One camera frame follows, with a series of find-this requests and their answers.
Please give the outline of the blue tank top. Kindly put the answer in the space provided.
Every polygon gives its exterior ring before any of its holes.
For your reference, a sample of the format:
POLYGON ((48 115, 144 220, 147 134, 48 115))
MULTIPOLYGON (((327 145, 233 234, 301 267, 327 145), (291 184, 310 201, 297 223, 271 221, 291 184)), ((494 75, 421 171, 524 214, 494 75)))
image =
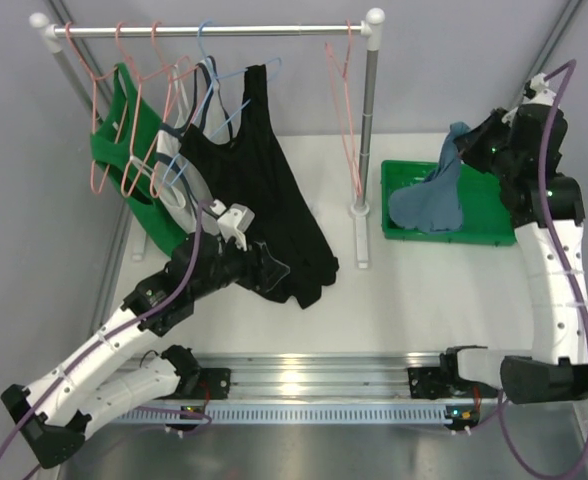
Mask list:
POLYGON ((421 182, 399 188, 390 195, 388 212, 396 226, 426 234, 456 232, 463 227, 464 215, 458 196, 462 161, 455 140, 469 132, 466 123, 452 123, 437 167, 421 182))

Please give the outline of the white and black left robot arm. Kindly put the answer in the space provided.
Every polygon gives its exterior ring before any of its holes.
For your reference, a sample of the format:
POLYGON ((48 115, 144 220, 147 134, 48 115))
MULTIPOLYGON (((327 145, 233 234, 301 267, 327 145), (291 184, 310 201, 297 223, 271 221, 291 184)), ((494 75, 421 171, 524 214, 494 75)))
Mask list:
POLYGON ((151 400, 194 394, 202 368, 180 345, 118 379, 111 376, 189 318, 198 300, 232 284, 266 293, 289 271, 263 242, 240 247, 209 234, 190 235, 76 352, 41 379, 2 393, 39 466, 61 465, 104 425, 151 400))

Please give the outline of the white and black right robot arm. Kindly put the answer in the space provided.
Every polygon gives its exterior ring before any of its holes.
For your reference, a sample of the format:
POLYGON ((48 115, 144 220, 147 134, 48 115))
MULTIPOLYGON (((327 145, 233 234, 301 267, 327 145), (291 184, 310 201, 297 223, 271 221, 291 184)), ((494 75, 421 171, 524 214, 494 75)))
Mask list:
POLYGON ((440 382, 452 396, 483 385, 515 404, 588 398, 585 210, 578 182, 557 170, 568 122, 549 80, 535 75, 517 107, 493 110, 454 141, 467 166, 499 182, 525 261, 534 337, 527 350, 459 346, 441 353, 440 382))

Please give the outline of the black tank top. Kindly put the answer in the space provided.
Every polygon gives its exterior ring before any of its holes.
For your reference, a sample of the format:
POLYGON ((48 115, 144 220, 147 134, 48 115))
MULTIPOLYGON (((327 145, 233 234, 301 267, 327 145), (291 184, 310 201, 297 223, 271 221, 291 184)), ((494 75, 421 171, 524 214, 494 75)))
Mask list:
POLYGON ((190 126, 180 153, 198 170, 214 198, 254 212, 247 236, 265 242, 273 257, 290 268, 263 297, 277 303, 293 297, 306 309, 321 298, 324 286, 336 282, 338 259, 308 208, 272 129, 264 65, 245 71, 243 100, 248 105, 235 138, 215 144, 190 126))

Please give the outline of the white navy-trimmed tank top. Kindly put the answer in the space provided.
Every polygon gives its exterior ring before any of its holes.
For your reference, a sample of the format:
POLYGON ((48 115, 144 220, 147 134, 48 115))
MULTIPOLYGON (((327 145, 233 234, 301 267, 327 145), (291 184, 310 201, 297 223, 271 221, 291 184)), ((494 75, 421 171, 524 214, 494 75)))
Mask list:
MULTIPOLYGON (((189 96, 186 92, 189 103, 192 103, 193 94, 189 96)), ((176 182, 171 189, 164 188, 160 195, 160 200, 165 206, 175 223, 186 233, 192 233, 196 228, 196 209, 200 201, 208 204, 213 202, 212 194, 209 187, 203 179, 197 168, 189 164, 189 171, 186 175, 189 179, 190 187, 185 190, 184 185, 176 182)))

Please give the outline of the empty pink hanger right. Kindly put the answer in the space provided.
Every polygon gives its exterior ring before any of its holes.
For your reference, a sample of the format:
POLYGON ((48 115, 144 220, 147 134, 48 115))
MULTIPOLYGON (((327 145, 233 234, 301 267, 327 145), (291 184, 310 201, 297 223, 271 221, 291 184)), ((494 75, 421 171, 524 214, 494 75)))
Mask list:
POLYGON ((346 22, 346 27, 348 43, 344 59, 340 61, 337 58, 334 47, 329 42, 325 43, 324 50, 333 106, 338 120, 341 142, 348 164, 352 189, 355 195, 359 195, 363 192, 363 186, 361 175, 358 170, 357 145, 349 91, 349 67, 353 46, 353 29, 349 21, 346 22))

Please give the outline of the green tank top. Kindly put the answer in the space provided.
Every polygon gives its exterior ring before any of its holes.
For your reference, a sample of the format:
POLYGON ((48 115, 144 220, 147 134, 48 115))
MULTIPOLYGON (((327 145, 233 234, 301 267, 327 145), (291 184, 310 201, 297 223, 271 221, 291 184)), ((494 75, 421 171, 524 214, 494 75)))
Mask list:
MULTIPOLYGON (((100 127, 90 146, 94 147, 95 157, 102 164, 110 165, 109 179, 116 190, 121 190, 121 181, 125 165, 129 158, 131 122, 136 101, 136 86, 132 81, 127 66, 117 64, 119 72, 113 79, 113 100, 105 123, 100 127)), ((153 145, 158 133, 161 118, 142 99, 136 134, 135 152, 143 160, 148 148, 152 147, 147 165, 155 164, 153 145)), ((136 167, 129 171, 126 185, 136 174, 136 167)), ((150 180, 141 175, 130 198, 126 198, 129 209, 145 230, 149 238, 161 252, 169 256, 174 248, 186 238, 186 233, 175 223, 160 199, 154 199, 149 192, 150 180)))

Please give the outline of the blue hanger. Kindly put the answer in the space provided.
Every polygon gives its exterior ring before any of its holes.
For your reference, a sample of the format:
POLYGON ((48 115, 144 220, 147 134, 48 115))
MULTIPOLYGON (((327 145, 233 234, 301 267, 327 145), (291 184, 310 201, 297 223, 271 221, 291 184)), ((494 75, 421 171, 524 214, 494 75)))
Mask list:
POLYGON ((160 181, 160 189, 168 188, 179 182, 187 190, 189 179, 188 161, 180 154, 181 140, 188 128, 194 125, 197 130, 214 144, 223 144, 233 136, 232 119, 241 113, 247 105, 245 102, 231 115, 225 110, 220 95, 220 80, 216 61, 207 55, 201 39, 203 28, 211 21, 203 22, 197 32, 197 40, 203 58, 196 64, 193 78, 193 99, 189 103, 183 85, 182 73, 178 65, 172 66, 171 85, 178 91, 178 116, 174 125, 162 123, 159 127, 156 143, 155 180, 160 181))

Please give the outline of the pink hanger far left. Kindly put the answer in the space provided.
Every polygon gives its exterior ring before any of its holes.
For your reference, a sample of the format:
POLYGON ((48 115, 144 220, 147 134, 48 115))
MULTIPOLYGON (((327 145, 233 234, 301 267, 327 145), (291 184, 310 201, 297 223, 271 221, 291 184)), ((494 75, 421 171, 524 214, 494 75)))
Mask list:
MULTIPOLYGON (((87 59, 82 55, 77 43, 75 42, 71 29, 74 26, 72 21, 68 21, 65 26, 65 38, 75 53, 83 70, 87 73, 91 81, 91 96, 90 96, 90 115, 91 115, 91 129, 90 139, 93 139, 100 127, 105 123, 105 120, 99 113, 99 93, 100 87, 107 87, 108 82, 113 80, 119 72, 118 66, 113 66, 110 70, 99 72, 93 69, 87 59)), ((94 195, 100 195, 103 192, 105 183, 109 177, 110 165, 102 164, 95 157, 94 147, 90 146, 91 166, 90 166, 90 190, 94 195)))

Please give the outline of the green plastic tray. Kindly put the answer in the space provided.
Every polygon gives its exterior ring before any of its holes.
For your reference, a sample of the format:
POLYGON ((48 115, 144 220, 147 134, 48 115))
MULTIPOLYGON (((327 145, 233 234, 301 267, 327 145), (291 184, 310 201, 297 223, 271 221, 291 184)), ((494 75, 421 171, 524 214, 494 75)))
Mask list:
POLYGON ((422 182, 435 168, 432 162, 385 160, 381 163, 381 227, 386 239, 496 247, 516 242, 509 213, 499 198, 498 180, 467 165, 462 167, 457 185, 463 213, 463 225, 459 230, 423 233, 395 225, 389 216, 390 195, 397 189, 422 182))

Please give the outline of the metal clothes rack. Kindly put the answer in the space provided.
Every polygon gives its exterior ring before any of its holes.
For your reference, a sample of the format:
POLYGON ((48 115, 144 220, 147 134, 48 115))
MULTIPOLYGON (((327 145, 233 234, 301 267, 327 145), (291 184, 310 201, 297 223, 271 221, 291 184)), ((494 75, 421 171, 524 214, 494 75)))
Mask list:
MULTIPOLYGON (((373 112, 375 102, 378 57, 382 43, 385 13, 380 8, 370 9, 366 17, 356 25, 352 25, 353 36, 358 34, 366 40, 366 65, 363 113, 361 119, 360 150, 358 170, 361 175, 363 192, 354 194, 350 206, 354 223, 355 258, 359 269, 370 267, 368 217, 370 206, 367 200, 369 163, 373 132, 373 112)), ((53 55, 77 97, 90 114, 91 91, 87 91, 82 81, 63 51, 62 41, 65 38, 64 26, 57 26, 47 15, 34 13, 29 17, 30 26, 38 33, 47 50, 53 55)), ((150 27, 124 27, 123 38, 150 38, 150 27)), ((199 27, 169 26, 159 27, 158 37, 194 37, 197 39, 199 27)), ((115 38, 116 27, 72 27, 74 40, 85 38, 115 38)), ((335 25, 251 25, 251 26, 212 26, 203 28, 201 39, 210 37, 300 37, 300 36, 336 36, 347 35, 346 22, 335 25)), ((112 101, 112 94, 102 93, 99 98, 104 102, 112 101)))

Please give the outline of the aluminium mounting rail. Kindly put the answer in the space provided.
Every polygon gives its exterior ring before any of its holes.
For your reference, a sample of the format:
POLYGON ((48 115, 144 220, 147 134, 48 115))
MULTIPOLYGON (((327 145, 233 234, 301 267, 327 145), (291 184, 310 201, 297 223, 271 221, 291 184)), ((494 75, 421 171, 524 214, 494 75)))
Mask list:
POLYGON ((150 401, 329 402, 447 400, 467 402, 472 382, 457 380, 452 358, 406 355, 195 356, 187 384, 160 358, 137 356, 89 395, 91 402, 136 408, 150 401))

